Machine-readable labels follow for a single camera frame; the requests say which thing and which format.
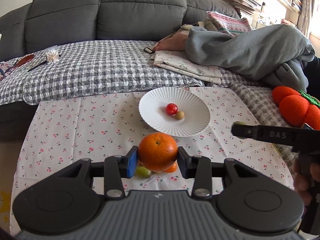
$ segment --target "white tablecloth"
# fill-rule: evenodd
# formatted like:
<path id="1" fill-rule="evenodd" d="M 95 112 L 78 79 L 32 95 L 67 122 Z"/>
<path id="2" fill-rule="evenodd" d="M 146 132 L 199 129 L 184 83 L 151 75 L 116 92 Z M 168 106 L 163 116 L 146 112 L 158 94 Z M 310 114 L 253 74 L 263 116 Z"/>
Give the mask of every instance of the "white tablecloth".
<path id="1" fill-rule="evenodd" d="M 190 88 L 211 112 L 209 126 L 200 134 L 175 138 L 190 155 L 203 155 L 213 162 L 235 158 L 266 176 L 292 187 L 290 172 L 270 143 L 232 136 L 235 121 L 257 124 L 256 119 L 230 89 Z M 125 155 L 141 138 L 155 132 L 141 118 L 138 104 L 144 92 L 88 96 L 42 102 L 21 149 L 14 176 L 12 201 L 25 188 L 84 157 L 101 162 L 111 155 Z M 222 191 L 221 179 L 213 178 L 213 191 Z M 191 191 L 193 180 L 180 171 L 154 174 L 150 179 L 123 179 L 126 192 L 140 190 Z M 103 180 L 94 180 L 94 190 L 103 194 Z M 11 213 L 11 233 L 19 226 Z"/>

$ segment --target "sofa cushion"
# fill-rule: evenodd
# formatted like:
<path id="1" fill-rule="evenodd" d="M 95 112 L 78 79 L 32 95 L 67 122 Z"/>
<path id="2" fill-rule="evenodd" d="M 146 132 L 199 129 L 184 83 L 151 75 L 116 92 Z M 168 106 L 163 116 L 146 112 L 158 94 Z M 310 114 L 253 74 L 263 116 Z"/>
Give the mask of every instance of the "sofa cushion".
<path id="1" fill-rule="evenodd" d="M 186 0 L 101 0 L 97 39 L 159 41 L 182 25 Z"/>
<path id="2" fill-rule="evenodd" d="M 31 3 L 0 17 L 0 62 L 26 54 L 24 22 Z"/>
<path id="3" fill-rule="evenodd" d="M 26 21 L 27 53 L 95 40 L 99 0 L 34 0 Z"/>
<path id="4" fill-rule="evenodd" d="M 194 24 L 208 18 L 207 11 L 216 11 L 240 19 L 237 11 L 227 2 L 221 0 L 187 0 L 187 11 L 183 24 Z"/>

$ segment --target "gray fleece blanket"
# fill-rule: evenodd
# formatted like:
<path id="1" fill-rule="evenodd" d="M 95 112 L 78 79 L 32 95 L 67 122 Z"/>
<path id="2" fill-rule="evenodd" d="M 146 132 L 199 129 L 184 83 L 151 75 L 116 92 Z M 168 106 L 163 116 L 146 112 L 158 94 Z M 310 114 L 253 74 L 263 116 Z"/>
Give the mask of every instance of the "gray fleece blanket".
<path id="1" fill-rule="evenodd" d="M 302 70 L 315 56 L 309 39 L 287 25 L 268 26 L 236 37 L 193 27 L 186 53 L 200 65 L 228 68 L 254 81 L 305 92 L 308 80 Z"/>

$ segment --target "orange plush toy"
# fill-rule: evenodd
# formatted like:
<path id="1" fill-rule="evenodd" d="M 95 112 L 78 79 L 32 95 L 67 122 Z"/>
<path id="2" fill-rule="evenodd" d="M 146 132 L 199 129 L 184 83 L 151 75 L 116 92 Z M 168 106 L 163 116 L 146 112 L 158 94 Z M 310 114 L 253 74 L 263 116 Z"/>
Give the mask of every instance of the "orange plush toy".
<path id="1" fill-rule="evenodd" d="M 279 106 L 283 118 L 293 127 L 302 127 L 304 123 L 320 130 L 320 102 L 304 93 L 289 87 L 276 87 L 272 91 L 274 102 Z"/>

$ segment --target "human hand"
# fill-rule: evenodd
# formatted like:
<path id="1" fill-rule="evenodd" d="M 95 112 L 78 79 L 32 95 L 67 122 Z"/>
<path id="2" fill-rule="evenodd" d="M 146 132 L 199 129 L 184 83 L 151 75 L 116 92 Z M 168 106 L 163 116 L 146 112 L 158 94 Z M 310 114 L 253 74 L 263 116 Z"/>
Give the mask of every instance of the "human hand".
<path id="1" fill-rule="evenodd" d="M 188 34 L 185 32 L 177 32 L 172 35 L 171 38 L 158 42 L 158 44 L 153 47 L 152 50 L 185 51 L 187 38 Z"/>
<path id="2" fill-rule="evenodd" d="M 297 173 L 293 183 L 294 190 L 300 194 L 305 206 L 308 206 L 312 200 L 312 196 L 308 191 L 310 188 L 310 181 L 306 176 L 300 173 L 300 165 L 298 160 L 295 161 L 293 169 L 294 172 Z M 317 163 L 312 163 L 310 166 L 310 174 L 315 181 L 320 182 L 320 165 Z"/>

